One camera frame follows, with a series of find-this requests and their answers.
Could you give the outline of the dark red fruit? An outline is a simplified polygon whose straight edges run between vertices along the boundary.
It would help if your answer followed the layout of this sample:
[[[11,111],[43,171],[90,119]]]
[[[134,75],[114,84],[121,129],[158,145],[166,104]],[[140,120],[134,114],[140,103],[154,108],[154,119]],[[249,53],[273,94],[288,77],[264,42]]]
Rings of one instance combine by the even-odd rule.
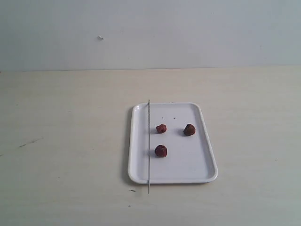
[[[196,129],[192,124],[187,124],[186,127],[183,130],[184,135],[186,136],[192,136],[196,133]]]

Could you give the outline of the thin metal skewer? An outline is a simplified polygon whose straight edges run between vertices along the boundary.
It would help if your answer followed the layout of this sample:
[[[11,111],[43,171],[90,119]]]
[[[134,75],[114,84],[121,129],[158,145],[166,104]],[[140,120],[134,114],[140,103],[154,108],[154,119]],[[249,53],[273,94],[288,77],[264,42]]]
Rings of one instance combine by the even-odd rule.
[[[151,161],[151,152],[150,152],[150,100],[148,100],[148,194],[150,194],[150,161]]]

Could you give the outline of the white rectangular plastic tray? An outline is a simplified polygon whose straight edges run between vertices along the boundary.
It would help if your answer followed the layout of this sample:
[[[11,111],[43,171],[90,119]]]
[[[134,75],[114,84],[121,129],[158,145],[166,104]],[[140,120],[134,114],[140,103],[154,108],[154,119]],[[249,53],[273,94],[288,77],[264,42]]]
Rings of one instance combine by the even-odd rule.
[[[196,133],[183,133],[187,124]],[[156,127],[165,124],[159,134]],[[155,155],[158,145],[167,147],[164,158]],[[217,164],[201,109],[195,103],[150,103],[150,184],[199,184],[214,181]],[[137,184],[148,184],[148,103],[132,109],[128,176]]]

